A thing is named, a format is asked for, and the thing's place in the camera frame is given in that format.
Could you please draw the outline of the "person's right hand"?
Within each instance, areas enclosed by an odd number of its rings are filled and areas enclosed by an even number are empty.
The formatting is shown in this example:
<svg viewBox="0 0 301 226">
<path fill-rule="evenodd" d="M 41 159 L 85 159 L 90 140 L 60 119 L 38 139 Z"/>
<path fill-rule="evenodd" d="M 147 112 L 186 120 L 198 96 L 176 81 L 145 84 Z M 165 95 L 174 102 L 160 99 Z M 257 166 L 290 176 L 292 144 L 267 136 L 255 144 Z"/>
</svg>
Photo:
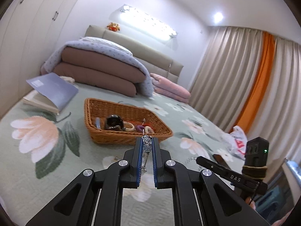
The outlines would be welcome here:
<svg viewBox="0 0 301 226">
<path fill-rule="evenodd" d="M 252 200 L 251 197 L 247 197 L 247 198 L 245 199 L 245 202 L 246 202 L 253 210 L 256 209 L 256 204 L 255 204 L 255 202 Z"/>
</svg>

